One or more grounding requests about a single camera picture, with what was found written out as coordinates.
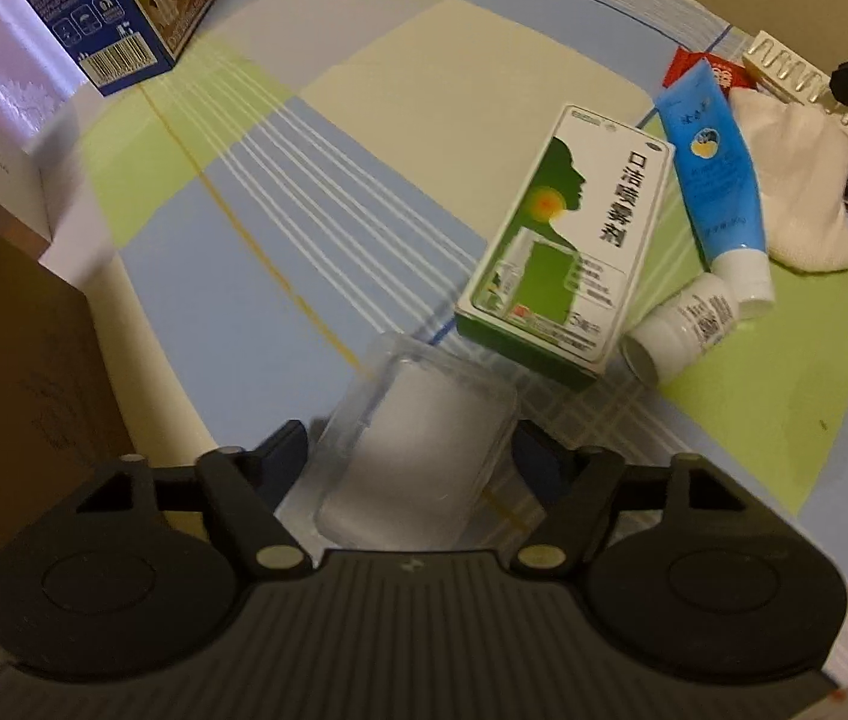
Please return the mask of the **green white spray box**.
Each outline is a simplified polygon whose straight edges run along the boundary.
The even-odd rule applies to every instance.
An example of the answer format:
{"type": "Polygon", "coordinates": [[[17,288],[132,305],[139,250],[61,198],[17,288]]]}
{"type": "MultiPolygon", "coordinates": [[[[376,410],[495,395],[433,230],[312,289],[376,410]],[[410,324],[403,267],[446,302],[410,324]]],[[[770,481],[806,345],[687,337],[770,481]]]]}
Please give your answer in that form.
{"type": "Polygon", "coordinates": [[[675,147],[569,104],[456,301],[461,337],[580,390],[618,348],[675,147]]]}

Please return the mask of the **brown cardboard storage box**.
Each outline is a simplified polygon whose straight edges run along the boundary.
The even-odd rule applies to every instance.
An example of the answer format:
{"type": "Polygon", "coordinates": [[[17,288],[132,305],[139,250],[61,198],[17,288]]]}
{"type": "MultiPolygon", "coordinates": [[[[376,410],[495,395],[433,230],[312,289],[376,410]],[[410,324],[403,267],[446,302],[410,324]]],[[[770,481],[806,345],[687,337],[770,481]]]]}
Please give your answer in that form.
{"type": "Polygon", "coordinates": [[[0,550],[131,447],[87,299],[0,236],[0,550]]]}

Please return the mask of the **white pill bottle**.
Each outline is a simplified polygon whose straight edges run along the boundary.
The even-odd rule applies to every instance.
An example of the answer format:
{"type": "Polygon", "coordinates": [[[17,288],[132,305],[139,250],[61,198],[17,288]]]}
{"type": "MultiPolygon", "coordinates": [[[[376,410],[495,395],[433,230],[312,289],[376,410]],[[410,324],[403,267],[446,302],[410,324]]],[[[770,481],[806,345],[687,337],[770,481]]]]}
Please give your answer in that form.
{"type": "Polygon", "coordinates": [[[739,305],[728,284],[703,273],[621,338],[621,355],[647,387],[671,382],[738,327],[739,305]]]}

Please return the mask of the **clear plastic case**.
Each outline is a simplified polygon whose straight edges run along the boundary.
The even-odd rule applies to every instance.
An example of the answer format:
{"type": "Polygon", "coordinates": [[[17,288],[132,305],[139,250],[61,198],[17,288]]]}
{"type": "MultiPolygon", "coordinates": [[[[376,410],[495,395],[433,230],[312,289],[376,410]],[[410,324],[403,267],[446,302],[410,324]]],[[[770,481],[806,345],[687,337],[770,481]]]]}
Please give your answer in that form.
{"type": "Polygon", "coordinates": [[[517,388],[476,362],[378,337],[314,447],[319,536],[353,550],[453,548],[517,413],[517,388]]]}

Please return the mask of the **blue hand cream tube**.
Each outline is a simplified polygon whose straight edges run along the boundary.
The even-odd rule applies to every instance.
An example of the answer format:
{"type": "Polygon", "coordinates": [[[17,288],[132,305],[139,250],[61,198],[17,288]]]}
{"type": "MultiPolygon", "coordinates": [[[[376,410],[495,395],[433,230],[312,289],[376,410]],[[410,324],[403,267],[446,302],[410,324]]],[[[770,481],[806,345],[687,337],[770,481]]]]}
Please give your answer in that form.
{"type": "Polygon", "coordinates": [[[728,284],[744,320],[765,316],[775,288],[756,173],[709,62],[668,86],[657,110],[707,270],[728,284]]]}

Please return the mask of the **checkered tablecloth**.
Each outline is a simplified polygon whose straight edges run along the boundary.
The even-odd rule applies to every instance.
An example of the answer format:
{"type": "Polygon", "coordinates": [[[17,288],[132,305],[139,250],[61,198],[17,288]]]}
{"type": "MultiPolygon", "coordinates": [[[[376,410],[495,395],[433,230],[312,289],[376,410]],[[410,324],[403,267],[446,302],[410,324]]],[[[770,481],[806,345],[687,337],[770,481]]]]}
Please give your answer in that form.
{"type": "MultiPolygon", "coordinates": [[[[378,333],[479,359],[453,305],[561,109],[653,128],[678,47],[743,46],[691,0],[217,0],[172,71],[59,111],[46,263],[139,452],[253,445],[326,416],[378,333]]],[[[848,578],[848,273],[775,286],[663,390],[510,377],[565,444],[709,457],[848,578]]],[[[829,667],[848,684],[848,621],[829,667]]]]}

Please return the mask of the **white pill blister pack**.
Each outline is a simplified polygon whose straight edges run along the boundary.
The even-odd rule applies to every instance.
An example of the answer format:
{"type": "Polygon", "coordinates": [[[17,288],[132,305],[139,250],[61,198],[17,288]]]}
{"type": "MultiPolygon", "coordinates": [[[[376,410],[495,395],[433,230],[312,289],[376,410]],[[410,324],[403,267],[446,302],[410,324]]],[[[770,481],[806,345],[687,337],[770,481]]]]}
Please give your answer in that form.
{"type": "Polygon", "coordinates": [[[821,109],[848,133],[848,106],[831,91],[831,77],[798,52],[761,31],[743,52],[743,65],[756,85],[784,103],[821,109]]]}

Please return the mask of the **white cloth pouch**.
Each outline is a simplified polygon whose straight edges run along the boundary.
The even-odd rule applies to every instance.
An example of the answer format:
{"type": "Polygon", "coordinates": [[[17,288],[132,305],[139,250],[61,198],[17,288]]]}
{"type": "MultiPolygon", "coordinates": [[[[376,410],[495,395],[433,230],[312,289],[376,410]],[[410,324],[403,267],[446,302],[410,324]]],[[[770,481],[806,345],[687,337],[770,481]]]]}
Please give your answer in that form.
{"type": "Polygon", "coordinates": [[[755,89],[730,107],[759,185],[767,252],[798,273],[848,270],[848,135],[821,109],[755,89]]]}

